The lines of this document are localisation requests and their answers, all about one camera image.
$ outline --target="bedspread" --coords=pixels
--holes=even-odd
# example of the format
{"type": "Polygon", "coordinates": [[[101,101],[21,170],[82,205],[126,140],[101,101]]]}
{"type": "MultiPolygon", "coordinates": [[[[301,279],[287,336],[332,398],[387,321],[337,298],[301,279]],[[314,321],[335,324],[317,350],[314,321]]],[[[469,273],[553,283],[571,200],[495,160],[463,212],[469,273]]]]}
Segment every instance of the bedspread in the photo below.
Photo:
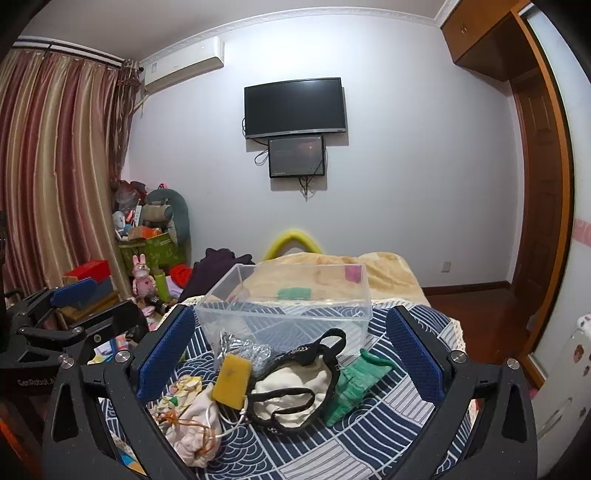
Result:
{"type": "MultiPolygon", "coordinates": [[[[463,349],[461,333],[454,322],[436,310],[402,299],[375,302],[366,348],[375,355],[392,359],[396,367],[371,388],[359,407],[332,428],[317,420],[299,434],[279,436],[243,424],[223,439],[216,458],[207,469],[196,469],[196,476],[208,480],[382,478],[414,440],[434,408],[421,400],[385,336],[386,313],[396,305],[404,305],[425,330],[436,335],[448,348],[463,349]]],[[[215,381],[213,354],[197,318],[186,355],[188,360],[177,365],[170,383],[186,374],[201,376],[204,384],[215,381]]],[[[353,360],[340,358],[342,365],[353,360]]],[[[102,401],[102,409],[111,432],[124,437],[108,400],[102,401]]],[[[230,420],[237,421],[235,411],[225,407],[222,410],[230,420]]],[[[467,414],[439,471],[453,466],[470,428],[467,414]]]]}
{"type": "MultiPolygon", "coordinates": [[[[321,255],[310,253],[297,253],[285,255],[283,257],[274,258],[261,262],[258,265],[287,265],[287,264],[317,264],[317,265],[332,265],[332,264],[364,264],[367,275],[369,290],[372,300],[385,299],[403,299],[413,303],[421,303],[429,305],[425,298],[421,287],[418,284],[417,278],[414,276],[412,270],[400,255],[391,252],[373,252],[361,255],[360,257],[338,257],[337,255],[321,255]]],[[[274,275],[281,275],[281,271],[273,273],[269,269],[265,269],[265,277],[258,279],[256,285],[249,278],[245,285],[251,292],[256,291],[256,295],[274,297],[277,293],[277,280],[285,282],[285,278],[275,278],[274,275]]],[[[293,279],[294,284],[297,285],[298,279],[293,279]]],[[[330,286],[330,291],[338,298],[339,292],[348,291],[347,280],[342,279],[341,283],[334,282],[330,286]]]]}

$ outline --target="red box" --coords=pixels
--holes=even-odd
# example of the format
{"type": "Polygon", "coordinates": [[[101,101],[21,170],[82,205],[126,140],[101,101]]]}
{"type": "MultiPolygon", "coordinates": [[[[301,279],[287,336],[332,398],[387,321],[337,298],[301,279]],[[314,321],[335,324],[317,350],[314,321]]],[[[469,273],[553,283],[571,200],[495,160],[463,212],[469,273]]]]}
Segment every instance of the red box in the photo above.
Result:
{"type": "Polygon", "coordinates": [[[64,285],[75,283],[85,278],[93,278],[97,283],[111,276],[111,269],[107,260],[90,260],[74,270],[64,273],[62,281],[64,285]]]}

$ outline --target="pink object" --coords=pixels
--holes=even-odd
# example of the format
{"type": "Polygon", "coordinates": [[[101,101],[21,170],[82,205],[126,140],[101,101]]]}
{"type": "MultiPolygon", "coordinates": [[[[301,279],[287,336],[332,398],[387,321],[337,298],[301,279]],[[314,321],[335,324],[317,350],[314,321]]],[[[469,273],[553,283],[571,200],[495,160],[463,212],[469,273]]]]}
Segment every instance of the pink object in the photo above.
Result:
{"type": "Polygon", "coordinates": [[[144,254],[141,254],[139,259],[137,255],[134,255],[133,273],[133,290],[136,297],[143,300],[147,295],[156,294],[156,281],[150,275],[150,268],[146,265],[146,256],[144,254]]]}
{"type": "Polygon", "coordinates": [[[144,314],[144,317],[146,317],[146,318],[148,318],[150,315],[152,315],[155,311],[156,311],[156,307],[153,307],[152,305],[150,305],[148,307],[144,307],[142,309],[142,313],[144,314]]]}
{"type": "Polygon", "coordinates": [[[345,278],[355,283],[361,283],[361,265],[345,265],[345,278]]]}
{"type": "Polygon", "coordinates": [[[591,223],[581,220],[580,218],[574,219],[573,238],[577,242],[591,247],[591,223]]]}

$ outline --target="striped curtain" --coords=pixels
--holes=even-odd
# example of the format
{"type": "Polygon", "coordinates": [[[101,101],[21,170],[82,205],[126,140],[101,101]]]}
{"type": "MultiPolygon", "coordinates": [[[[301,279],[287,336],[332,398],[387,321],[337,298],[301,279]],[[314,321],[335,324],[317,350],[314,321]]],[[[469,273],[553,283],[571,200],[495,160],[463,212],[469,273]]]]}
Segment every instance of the striped curtain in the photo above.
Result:
{"type": "Polygon", "coordinates": [[[5,285],[30,294],[93,259],[130,295],[113,234],[109,119],[119,69],[13,49],[0,64],[0,210],[5,285]]]}

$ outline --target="red fabric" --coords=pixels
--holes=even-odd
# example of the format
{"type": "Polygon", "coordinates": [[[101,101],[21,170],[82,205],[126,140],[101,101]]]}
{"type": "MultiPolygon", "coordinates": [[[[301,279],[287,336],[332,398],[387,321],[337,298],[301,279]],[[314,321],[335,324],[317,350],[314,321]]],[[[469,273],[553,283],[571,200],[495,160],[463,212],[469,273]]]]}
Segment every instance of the red fabric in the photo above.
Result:
{"type": "Polygon", "coordinates": [[[187,286],[187,282],[191,275],[193,274],[193,269],[188,267],[187,265],[176,265],[170,269],[170,278],[173,279],[179,287],[185,288],[187,286]]]}

